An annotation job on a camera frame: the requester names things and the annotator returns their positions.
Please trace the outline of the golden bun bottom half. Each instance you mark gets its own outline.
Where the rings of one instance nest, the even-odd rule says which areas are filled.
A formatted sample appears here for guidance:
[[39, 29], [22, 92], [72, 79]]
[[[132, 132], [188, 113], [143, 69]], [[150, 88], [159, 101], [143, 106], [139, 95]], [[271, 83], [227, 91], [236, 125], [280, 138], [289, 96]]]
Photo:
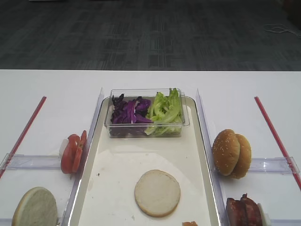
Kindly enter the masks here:
[[140, 177], [135, 185], [134, 195], [142, 212], [151, 217], [165, 217], [176, 209], [181, 189], [172, 175], [152, 169]]

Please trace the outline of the green lettuce leaves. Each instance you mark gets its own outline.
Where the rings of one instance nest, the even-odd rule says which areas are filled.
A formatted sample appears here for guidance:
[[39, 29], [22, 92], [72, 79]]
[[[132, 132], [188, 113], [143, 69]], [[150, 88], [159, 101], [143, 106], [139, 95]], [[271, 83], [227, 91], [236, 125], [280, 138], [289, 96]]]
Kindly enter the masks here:
[[148, 127], [145, 130], [146, 135], [156, 137], [179, 136], [181, 133], [180, 126], [162, 126], [162, 124], [182, 123], [182, 104], [178, 90], [176, 88], [170, 88], [168, 96], [157, 92], [153, 104], [148, 109], [146, 118], [154, 123], [161, 124], [161, 126]]

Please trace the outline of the right tomato slice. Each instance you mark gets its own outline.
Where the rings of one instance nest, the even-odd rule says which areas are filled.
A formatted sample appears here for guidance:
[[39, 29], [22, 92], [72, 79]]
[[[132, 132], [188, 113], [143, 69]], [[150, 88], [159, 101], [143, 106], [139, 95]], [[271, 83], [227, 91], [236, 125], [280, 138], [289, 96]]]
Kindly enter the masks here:
[[74, 162], [73, 162], [73, 166], [72, 166], [73, 173], [76, 173], [78, 171], [80, 159], [81, 159], [82, 152], [83, 152], [83, 147], [84, 147], [86, 141], [87, 141], [87, 131], [84, 130], [81, 134], [79, 144], [77, 145], [77, 150], [75, 153], [75, 158], [74, 158]]

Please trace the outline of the tomato slice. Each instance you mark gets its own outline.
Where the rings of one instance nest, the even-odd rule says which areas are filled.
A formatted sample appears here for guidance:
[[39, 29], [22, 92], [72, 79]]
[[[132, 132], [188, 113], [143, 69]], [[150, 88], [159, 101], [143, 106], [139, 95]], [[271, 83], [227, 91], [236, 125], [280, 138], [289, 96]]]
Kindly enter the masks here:
[[80, 137], [76, 134], [72, 134], [68, 137], [69, 143], [63, 153], [61, 158], [61, 170], [64, 174], [71, 174], [72, 166], [75, 158], [75, 153], [77, 150], [77, 145], [79, 144]]
[[76, 173], [78, 171], [80, 159], [81, 159], [82, 152], [83, 152], [83, 147], [84, 147], [86, 141], [87, 141], [87, 131], [84, 130], [81, 134], [79, 144], [77, 145], [77, 150], [75, 153], [75, 158], [74, 158], [74, 162], [73, 162], [73, 166], [72, 166], [73, 173]]

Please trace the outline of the white tomato support block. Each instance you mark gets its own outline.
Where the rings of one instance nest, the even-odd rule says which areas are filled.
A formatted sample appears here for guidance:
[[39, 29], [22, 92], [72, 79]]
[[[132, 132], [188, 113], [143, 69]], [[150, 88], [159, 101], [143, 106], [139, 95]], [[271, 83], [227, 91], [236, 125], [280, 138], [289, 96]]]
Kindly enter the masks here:
[[63, 153], [64, 153], [64, 151], [65, 151], [65, 149], [66, 149], [68, 143], [69, 143], [69, 140], [68, 140], [68, 139], [64, 139], [64, 140], [62, 141], [61, 146], [60, 146], [60, 148], [59, 148], [59, 156], [60, 156], [60, 158], [63, 156]]

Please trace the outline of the left tomato slice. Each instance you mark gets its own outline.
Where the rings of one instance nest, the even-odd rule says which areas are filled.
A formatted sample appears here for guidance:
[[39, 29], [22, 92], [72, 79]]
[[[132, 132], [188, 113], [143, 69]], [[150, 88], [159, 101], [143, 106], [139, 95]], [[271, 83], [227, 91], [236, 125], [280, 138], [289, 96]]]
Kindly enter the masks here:
[[72, 134], [68, 137], [69, 143], [63, 153], [61, 158], [61, 170], [64, 174], [71, 174], [72, 166], [75, 158], [75, 153], [77, 150], [77, 145], [79, 144], [80, 137], [76, 134]]

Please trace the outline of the left meat patty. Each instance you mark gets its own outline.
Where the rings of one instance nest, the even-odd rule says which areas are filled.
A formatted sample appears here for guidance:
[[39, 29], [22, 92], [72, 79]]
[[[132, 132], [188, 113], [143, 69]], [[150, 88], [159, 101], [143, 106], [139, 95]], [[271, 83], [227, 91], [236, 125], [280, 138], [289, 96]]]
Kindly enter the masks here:
[[246, 215], [246, 206], [240, 200], [228, 198], [226, 211], [231, 226], [247, 226], [248, 220]]

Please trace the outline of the meat patty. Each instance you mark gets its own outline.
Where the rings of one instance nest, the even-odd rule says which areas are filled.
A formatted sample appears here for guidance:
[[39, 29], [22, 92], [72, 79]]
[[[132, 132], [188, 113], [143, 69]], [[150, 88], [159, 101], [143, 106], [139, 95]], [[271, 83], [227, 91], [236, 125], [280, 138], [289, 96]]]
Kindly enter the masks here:
[[248, 220], [246, 215], [246, 206], [240, 200], [228, 198], [226, 211], [231, 226], [247, 226]]
[[249, 226], [263, 226], [261, 212], [258, 205], [250, 198], [247, 197], [247, 194], [243, 194], [240, 198], [240, 201], [246, 207], [246, 215], [248, 219]]

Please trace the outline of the right meat patty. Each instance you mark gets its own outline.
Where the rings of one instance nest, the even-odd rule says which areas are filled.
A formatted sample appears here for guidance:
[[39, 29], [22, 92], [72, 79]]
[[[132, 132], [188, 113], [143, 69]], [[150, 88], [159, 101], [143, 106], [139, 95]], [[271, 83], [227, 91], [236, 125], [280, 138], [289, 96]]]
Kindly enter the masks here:
[[258, 205], [250, 198], [247, 197], [247, 194], [243, 194], [240, 198], [240, 201], [246, 207], [246, 215], [248, 219], [249, 226], [263, 226], [261, 212]]

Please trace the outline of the white meat support block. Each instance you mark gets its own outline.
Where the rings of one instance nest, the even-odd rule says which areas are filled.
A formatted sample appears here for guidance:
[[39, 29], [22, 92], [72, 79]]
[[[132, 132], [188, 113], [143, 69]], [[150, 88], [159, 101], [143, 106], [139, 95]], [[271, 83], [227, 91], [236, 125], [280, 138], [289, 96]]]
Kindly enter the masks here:
[[260, 210], [260, 213], [261, 213], [261, 220], [262, 220], [262, 225], [263, 226], [272, 226], [271, 224], [271, 220], [268, 216], [268, 214], [266, 214], [264, 211], [263, 211], [263, 207], [260, 203], [257, 203], [257, 206]]

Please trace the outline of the clear plastic salad container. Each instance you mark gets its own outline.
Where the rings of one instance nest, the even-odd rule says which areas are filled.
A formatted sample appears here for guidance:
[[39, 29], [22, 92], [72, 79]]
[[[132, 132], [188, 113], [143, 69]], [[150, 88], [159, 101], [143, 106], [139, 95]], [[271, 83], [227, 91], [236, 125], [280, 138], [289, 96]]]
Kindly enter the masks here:
[[189, 124], [178, 88], [111, 90], [104, 121], [110, 137], [179, 137]]

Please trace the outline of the purple cabbage shreds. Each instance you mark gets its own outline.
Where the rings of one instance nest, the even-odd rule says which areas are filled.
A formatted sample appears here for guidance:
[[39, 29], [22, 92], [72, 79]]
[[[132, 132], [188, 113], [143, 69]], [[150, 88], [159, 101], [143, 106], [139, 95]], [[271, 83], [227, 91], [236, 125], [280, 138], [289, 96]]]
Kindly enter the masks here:
[[[119, 97], [112, 97], [114, 110], [111, 117], [112, 124], [147, 124], [153, 123], [146, 115], [151, 101], [141, 96], [129, 101], [124, 100], [124, 94]], [[126, 126], [113, 127], [110, 129], [112, 137], [140, 137], [145, 136], [146, 127]]]

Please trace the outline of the sesame bun top front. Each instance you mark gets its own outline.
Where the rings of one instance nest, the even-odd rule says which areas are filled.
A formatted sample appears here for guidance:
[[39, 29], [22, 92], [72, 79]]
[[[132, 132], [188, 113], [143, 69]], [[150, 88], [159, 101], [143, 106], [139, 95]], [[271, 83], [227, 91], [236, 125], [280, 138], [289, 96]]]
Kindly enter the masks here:
[[214, 140], [212, 152], [217, 170], [224, 176], [230, 175], [240, 155], [240, 143], [235, 132], [231, 129], [221, 131]]

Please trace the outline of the white metal tray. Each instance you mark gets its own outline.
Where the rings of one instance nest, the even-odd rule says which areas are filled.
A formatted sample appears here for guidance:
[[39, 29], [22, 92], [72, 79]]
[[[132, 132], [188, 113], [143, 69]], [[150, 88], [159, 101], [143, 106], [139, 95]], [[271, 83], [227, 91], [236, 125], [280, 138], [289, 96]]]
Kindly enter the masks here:
[[217, 226], [195, 101], [179, 137], [111, 138], [99, 110], [71, 226]]

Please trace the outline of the bun top rear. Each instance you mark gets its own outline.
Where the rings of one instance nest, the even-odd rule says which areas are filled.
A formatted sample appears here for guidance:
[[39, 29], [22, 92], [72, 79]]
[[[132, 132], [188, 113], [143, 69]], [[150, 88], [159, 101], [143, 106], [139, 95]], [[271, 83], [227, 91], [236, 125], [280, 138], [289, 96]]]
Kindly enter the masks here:
[[238, 158], [238, 162], [230, 176], [235, 179], [243, 178], [251, 165], [252, 160], [252, 150], [249, 141], [240, 134], [236, 134], [238, 142], [240, 144], [240, 154]]

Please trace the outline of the left red tape strip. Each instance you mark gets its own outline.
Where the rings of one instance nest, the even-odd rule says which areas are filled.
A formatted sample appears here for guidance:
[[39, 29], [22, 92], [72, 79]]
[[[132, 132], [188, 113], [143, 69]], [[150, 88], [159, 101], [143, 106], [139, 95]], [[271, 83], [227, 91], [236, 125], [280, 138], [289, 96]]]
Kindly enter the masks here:
[[25, 128], [23, 129], [22, 133], [20, 134], [18, 140], [16, 141], [15, 145], [13, 146], [12, 150], [10, 153], [8, 153], [7, 158], [5, 158], [3, 162], [3, 166], [0, 167], [0, 177], [3, 176], [4, 172], [6, 171], [6, 168], [10, 161], [12, 160], [12, 157], [15, 155], [17, 152], [21, 142], [23, 141], [27, 131], [29, 130], [30, 126], [32, 125], [33, 121], [35, 120], [36, 116], [38, 115], [39, 111], [41, 110], [42, 106], [44, 105], [47, 97], [43, 96], [42, 99], [40, 100], [38, 106], [36, 107], [35, 111], [33, 112], [32, 116], [30, 117], [29, 121], [27, 122]]

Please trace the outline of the red tape strip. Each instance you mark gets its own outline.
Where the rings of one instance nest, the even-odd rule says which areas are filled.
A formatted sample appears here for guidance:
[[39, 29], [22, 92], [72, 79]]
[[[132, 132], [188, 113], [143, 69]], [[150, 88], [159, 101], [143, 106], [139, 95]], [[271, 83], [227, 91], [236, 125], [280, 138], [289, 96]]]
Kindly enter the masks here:
[[10, 161], [12, 160], [12, 157], [15, 155], [17, 152], [21, 142], [23, 141], [27, 131], [29, 130], [30, 126], [32, 125], [33, 121], [35, 120], [36, 116], [38, 115], [39, 111], [41, 110], [42, 106], [44, 105], [47, 97], [43, 96], [42, 99], [40, 100], [38, 106], [36, 107], [35, 111], [33, 112], [32, 116], [30, 117], [29, 121], [27, 122], [25, 128], [23, 129], [22, 133], [20, 134], [18, 140], [16, 141], [15, 145], [13, 146], [12, 150], [10, 153], [8, 153], [7, 158], [5, 158], [3, 162], [3, 166], [0, 167], [0, 177], [3, 176], [4, 172], [6, 171], [6, 168]]
[[282, 143], [282, 141], [281, 141], [274, 125], [273, 125], [273, 123], [271, 122], [271, 120], [270, 120], [263, 104], [261, 103], [259, 97], [254, 97], [254, 99], [255, 99], [255, 101], [256, 101], [256, 103], [257, 103], [257, 105], [258, 105], [258, 107], [259, 107], [259, 109], [260, 109], [260, 111], [261, 111], [261, 113], [262, 113], [262, 115], [263, 115], [263, 117], [264, 117], [264, 119], [265, 119], [265, 121], [266, 121], [266, 123], [267, 123], [267, 125], [268, 125], [268, 127], [269, 127], [269, 129], [270, 129], [270, 131], [271, 131], [271, 133], [272, 133], [272, 135], [273, 135], [273, 137], [274, 137], [281, 153], [282, 153], [282, 155], [283, 155], [283, 157], [285, 158], [288, 166], [290, 167], [291, 172], [293, 174], [293, 177], [294, 177], [298, 187], [301, 188], [301, 177], [300, 177], [299, 173], [297, 172], [296, 166], [294, 165], [291, 157], [289, 156], [288, 152], [286, 151], [286, 148], [283, 145], [283, 143]]

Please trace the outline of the orange sauce blob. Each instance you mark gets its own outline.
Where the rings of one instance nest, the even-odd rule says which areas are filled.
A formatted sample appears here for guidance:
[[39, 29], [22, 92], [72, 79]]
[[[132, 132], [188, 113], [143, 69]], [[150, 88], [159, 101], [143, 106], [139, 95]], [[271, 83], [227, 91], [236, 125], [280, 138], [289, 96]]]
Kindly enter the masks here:
[[195, 221], [182, 222], [182, 226], [198, 226]]

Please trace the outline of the right red tape strip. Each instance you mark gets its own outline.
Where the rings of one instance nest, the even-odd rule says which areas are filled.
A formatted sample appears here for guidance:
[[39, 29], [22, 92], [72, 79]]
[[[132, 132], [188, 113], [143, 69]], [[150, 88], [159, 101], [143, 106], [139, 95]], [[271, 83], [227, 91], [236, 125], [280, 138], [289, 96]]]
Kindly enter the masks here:
[[282, 153], [282, 155], [283, 155], [283, 157], [285, 158], [288, 166], [290, 167], [291, 172], [293, 174], [293, 177], [294, 177], [298, 187], [301, 188], [301, 177], [300, 177], [299, 173], [297, 172], [296, 166], [294, 165], [291, 157], [289, 156], [288, 152], [286, 151], [286, 148], [283, 145], [283, 143], [282, 143], [282, 141], [281, 141], [274, 125], [273, 125], [273, 123], [271, 122], [271, 120], [270, 120], [263, 104], [261, 103], [259, 97], [254, 97], [254, 99], [255, 99], [255, 101], [256, 101], [256, 103], [257, 103], [257, 105], [258, 105], [258, 107], [259, 107], [259, 109], [260, 109], [260, 111], [261, 111], [261, 113], [262, 113], [262, 115], [263, 115], [263, 117], [264, 117], [264, 119], [265, 119], [265, 121], [266, 121], [266, 123], [267, 123], [267, 125], [268, 125], [268, 127], [269, 127], [269, 129], [270, 129], [270, 131], [271, 131], [271, 133], [272, 133], [272, 135], [273, 135], [273, 137], [274, 137], [281, 153]]

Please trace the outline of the upper right clear holder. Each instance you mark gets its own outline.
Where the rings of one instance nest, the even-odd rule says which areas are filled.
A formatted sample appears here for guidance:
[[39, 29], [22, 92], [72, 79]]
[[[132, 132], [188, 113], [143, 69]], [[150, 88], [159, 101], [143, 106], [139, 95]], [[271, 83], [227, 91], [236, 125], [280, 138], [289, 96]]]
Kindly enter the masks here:
[[277, 157], [252, 158], [248, 172], [299, 174], [300, 170], [293, 157]]

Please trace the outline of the clear holder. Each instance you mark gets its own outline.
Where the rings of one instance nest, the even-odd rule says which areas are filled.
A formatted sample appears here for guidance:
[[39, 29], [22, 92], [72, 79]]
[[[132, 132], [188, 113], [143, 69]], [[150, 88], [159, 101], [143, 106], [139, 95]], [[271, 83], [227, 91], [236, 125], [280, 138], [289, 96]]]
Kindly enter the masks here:
[[252, 158], [248, 172], [299, 174], [300, 170], [293, 157], [277, 157]]
[[7, 153], [0, 164], [1, 170], [60, 170], [58, 155], [24, 155]]
[[12, 219], [10, 218], [1, 218], [0, 219], [0, 226], [11, 226]]

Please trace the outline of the pale bun bottom half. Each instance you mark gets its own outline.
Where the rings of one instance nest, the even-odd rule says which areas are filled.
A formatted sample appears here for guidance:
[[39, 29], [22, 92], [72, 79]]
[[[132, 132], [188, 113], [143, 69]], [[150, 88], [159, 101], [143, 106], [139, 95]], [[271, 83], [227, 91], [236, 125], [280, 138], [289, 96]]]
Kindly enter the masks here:
[[12, 218], [13, 226], [56, 226], [55, 197], [44, 187], [34, 187], [21, 198]]

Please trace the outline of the upper left clear holder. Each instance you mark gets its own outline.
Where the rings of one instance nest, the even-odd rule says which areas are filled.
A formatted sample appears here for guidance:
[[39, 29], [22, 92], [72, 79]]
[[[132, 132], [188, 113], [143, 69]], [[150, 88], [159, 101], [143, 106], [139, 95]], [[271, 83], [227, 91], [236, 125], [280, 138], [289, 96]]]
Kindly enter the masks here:
[[0, 164], [1, 170], [60, 170], [58, 155], [24, 155], [7, 153]]

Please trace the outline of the lower left clear holder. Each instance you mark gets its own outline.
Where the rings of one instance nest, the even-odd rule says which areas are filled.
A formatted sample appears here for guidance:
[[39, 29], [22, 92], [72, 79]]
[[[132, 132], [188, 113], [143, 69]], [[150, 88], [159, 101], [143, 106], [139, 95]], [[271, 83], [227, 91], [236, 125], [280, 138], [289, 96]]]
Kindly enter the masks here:
[[11, 226], [12, 219], [10, 218], [1, 218], [0, 219], [0, 226]]

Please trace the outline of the right long clear rail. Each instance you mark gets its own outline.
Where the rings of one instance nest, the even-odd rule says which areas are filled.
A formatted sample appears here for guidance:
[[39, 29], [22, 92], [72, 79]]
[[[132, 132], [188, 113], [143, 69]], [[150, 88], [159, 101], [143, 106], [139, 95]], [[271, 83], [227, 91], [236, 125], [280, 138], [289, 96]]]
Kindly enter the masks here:
[[206, 116], [204, 113], [203, 102], [202, 102], [202, 98], [199, 93], [199, 89], [197, 89], [197, 92], [196, 92], [196, 104], [197, 104], [198, 118], [199, 118], [199, 122], [200, 122], [200, 126], [201, 126], [201, 133], [202, 133], [204, 149], [205, 149], [205, 154], [206, 154], [206, 161], [207, 161], [208, 171], [209, 171], [210, 180], [211, 180], [211, 187], [212, 187], [213, 196], [214, 196], [214, 204], [215, 204], [216, 213], [217, 213], [217, 217], [218, 217], [218, 224], [220, 226], [229, 226], [230, 224], [229, 224], [229, 219], [228, 219], [228, 214], [226, 211], [224, 199], [222, 196], [219, 174], [216, 171], [215, 165], [214, 165], [211, 140], [210, 140], [210, 136], [208, 133], [208, 126], [206, 124]]

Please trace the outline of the long clear rail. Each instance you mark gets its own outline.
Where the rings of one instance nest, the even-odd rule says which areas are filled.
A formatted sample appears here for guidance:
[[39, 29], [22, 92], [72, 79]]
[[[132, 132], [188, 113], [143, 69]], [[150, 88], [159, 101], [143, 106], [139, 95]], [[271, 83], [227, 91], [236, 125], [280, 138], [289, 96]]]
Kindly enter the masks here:
[[70, 226], [71, 225], [71, 217], [74, 213], [76, 199], [79, 195], [79, 187], [82, 182], [82, 175], [83, 175], [85, 165], [87, 162], [87, 157], [88, 157], [89, 150], [91, 147], [91, 142], [93, 140], [93, 136], [95, 133], [95, 128], [96, 128], [97, 120], [99, 117], [99, 112], [101, 110], [103, 98], [104, 98], [104, 93], [103, 93], [103, 88], [101, 88], [100, 94], [98, 96], [95, 112], [94, 112], [94, 115], [93, 115], [93, 118], [91, 121], [90, 129], [87, 134], [87, 141], [86, 141], [85, 145], [83, 146], [83, 153], [82, 153], [82, 157], [80, 160], [79, 169], [78, 169], [77, 173], [75, 173], [75, 180], [74, 180], [73, 187], [72, 187], [69, 199], [68, 199], [66, 210], [64, 211], [63, 216], [61, 218], [61, 224], [60, 224], [61, 226]]
[[197, 89], [197, 92], [196, 92], [196, 104], [197, 104], [198, 118], [199, 118], [199, 122], [200, 122], [200, 126], [201, 126], [201, 133], [202, 133], [204, 149], [205, 149], [205, 154], [206, 154], [206, 161], [207, 161], [208, 171], [209, 171], [210, 180], [211, 180], [211, 187], [212, 187], [213, 196], [214, 196], [214, 204], [215, 204], [216, 213], [217, 213], [217, 217], [218, 217], [218, 224], [220, 226], [229, 226], [230, 224], [229, 224], [229, 219], [228, 219], [228, 214], [226, 211], [224, 199], [222, 196], [219, 174], [216, 171], [215, 165], [214, 165], [211, 140], [210, 140], [210, 136], [208, 133], [208, 126], [206, 124], [206, 116], [204, 113], [203, 102], [202, 102], [202, 98], [199, 93], [199, 89]]

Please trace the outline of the left long clear rail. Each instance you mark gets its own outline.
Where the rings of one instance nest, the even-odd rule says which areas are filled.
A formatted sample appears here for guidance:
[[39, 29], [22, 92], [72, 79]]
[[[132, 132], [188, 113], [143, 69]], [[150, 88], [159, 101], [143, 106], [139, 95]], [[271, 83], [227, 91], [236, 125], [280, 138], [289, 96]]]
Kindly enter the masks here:
[[104, 93], [103, 93], [103, 88], [101, 88], [100, 94], [98, 96], [95, 112], [94, 112], [94, 115], [93, 115], [93, 118], [91, 121], [90, 129], [87, 134], [87, 141], [86, 141], [85, 145], [83, 146], [83, 153], [82, 153], [82, 157], [80, 160], [79, 169], [78, 169], [77, 173], [75, 173], [75, 180], [74, 180], [73, 187], [72, 187], [69, 199], [68, 199], [66, 210], [64, 211], [63, 216], [61, 218], [61, 224], [60, 224], [61, 226], [70, 226], [71, 225], [71, 217], [74, 213], [76, 199], [79, 195], [79, 187], [82, 182], [82, 175], [83, 175], [85, 165], [87, 162], [87, 157], [88, 157], [89, 150], [91, 147], [91, 142], [93, 140], [93, 136], [95, 133], [95, 128], [96, 128], [97, 120], [99, 117], [99, 112], [101, 110], [103, 98], [104, 98]]

